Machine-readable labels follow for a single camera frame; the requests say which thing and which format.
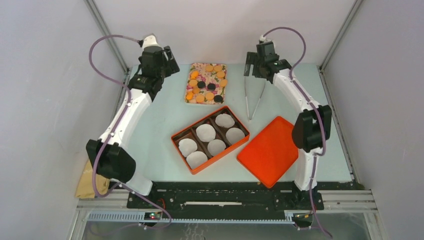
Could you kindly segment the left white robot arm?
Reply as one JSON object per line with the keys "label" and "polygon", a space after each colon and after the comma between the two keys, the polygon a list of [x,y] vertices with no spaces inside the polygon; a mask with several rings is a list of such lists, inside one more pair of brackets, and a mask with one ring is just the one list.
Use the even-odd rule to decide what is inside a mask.
{"label": "left white robot arm", "polygon": [[125,95],[112,122],[97,140],[87,142],[86,150],[95,175],[140,194],[138,201],[145,208],[153,208],[158,202],[158,194],[151,190],[153,182],[137,171],[136,160],[127,147],[165,78],[178,73],[180,68],[169,46],[144,47],[139,61],[138,73],[122,85]]}

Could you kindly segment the metal tongs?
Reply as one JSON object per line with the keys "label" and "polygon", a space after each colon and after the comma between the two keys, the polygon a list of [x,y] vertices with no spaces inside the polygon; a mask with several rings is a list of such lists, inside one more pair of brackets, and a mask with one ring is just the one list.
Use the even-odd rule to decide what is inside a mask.
{"label": "metal tongs", "polygon": [[265,91],[266,82],[261,78],[245,76],[243,82],[247,120],[250,122],[259,107]]}

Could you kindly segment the orange tin box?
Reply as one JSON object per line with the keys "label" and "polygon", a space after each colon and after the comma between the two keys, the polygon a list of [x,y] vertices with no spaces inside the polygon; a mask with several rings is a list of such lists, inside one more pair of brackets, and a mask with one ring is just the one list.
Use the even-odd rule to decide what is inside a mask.
{"label": "orange tin box", "polygon": [[225,157],[250,138],[250,132],[228,106],[223,106],[171,136],[192,175]]}

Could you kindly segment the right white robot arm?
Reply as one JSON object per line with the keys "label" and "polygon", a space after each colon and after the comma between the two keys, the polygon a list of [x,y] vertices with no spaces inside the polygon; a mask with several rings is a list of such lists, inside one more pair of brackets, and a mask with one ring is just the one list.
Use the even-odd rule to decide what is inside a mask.
{"label": "right white robot arm", "polygon": [[269,81],[277,87],[298,112],[292,140],[298,148],[298,164],[294,184],[299,189],[291,194],[291,204],[304,209],[311,202],[307,192],[317,185],[318,158],[326,152],[331,134],[332,110],[318,103],[301,85],[294,67],[281,59],[271,40],[260,40],[255,52],[247,52],[243,75]]}

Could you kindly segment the black cookie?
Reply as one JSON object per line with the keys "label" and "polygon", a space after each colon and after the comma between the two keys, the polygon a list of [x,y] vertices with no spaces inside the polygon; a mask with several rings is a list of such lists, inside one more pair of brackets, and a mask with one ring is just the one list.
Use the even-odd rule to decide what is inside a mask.
{"label": "black cookie", "polygon": [[209,91],[214,91],[214,90],[216,89],[216,85],[215,85],[214,83],[209,83],[209,84],[207,85],[207,89],[208,89]]}
{"label": "black cookie", "polygon": [[198,81],[197,82],[197,87],[199,89],[204,89],[206,87],[206,83],[204,81]]}
{"label": "black cookie", "polygon": [[221,95],[215,95],[213,98],[214,102],[217,104],[221,104],[224,101],[224,98]]}

